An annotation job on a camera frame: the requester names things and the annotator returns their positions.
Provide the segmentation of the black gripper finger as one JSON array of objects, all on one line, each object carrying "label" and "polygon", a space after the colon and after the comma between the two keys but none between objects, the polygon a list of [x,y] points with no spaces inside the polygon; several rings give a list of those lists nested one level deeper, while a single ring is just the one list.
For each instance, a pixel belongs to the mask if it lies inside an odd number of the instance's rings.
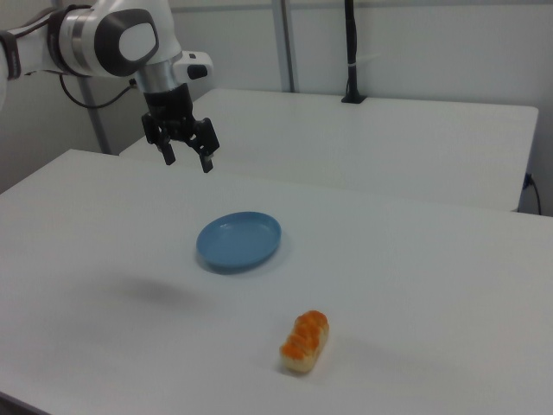
[{"label": "black gripper finger", "polygon": [[194,121],[188,146],[198,154],[203,172],[209,173],[213,169],[213,155],[219,148],[219,140],[210,118]]},{"label": "black gripper finger", "polygon": [[163,123],[157,121],[150,113],[142,116],[142,123],[147,142],[155,145],[167,165],[173,164],[175,153],[170,144],[170,135]]}]

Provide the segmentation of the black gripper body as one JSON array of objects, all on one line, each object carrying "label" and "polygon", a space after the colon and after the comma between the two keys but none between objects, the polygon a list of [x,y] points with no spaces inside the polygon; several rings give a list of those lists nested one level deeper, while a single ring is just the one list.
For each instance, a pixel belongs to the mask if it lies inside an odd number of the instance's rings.
[{"label": "black gripper body", "polygon": [[193,101],[187,84],[162,93],[145,93],[149,111],[143,115],[148,139],[166,134],[170,139],[189,139],[194,135]]}]

